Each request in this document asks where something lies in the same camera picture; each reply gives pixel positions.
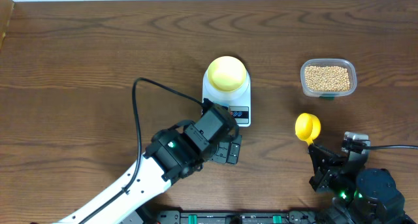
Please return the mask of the yellow measuring scoop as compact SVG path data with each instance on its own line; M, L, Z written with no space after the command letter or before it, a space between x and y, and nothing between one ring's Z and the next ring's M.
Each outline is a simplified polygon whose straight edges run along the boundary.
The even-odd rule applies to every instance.
M321 132L321 123L319 118L313 114L302 113L295 122L295 134L301 141L307 145L314 144L314 140Z

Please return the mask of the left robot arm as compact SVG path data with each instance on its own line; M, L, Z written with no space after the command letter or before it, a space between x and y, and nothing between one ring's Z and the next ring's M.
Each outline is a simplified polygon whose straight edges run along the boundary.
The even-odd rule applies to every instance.
M239 137L235 121L201 118L163 129L121 177L60 222L120 223L179 179L202 170L221 145L231 145Z

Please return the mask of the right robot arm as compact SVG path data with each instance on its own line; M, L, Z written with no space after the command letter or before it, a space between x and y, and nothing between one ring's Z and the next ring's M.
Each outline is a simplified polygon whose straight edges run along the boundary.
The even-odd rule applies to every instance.
M317 223L407 224L414 220L404 211L405 198L385 168L365 168L368 153L374 149L354 142L343 147L347 156L322 146L308 146L314 175L313 190L332 192L332 205L315 215Z

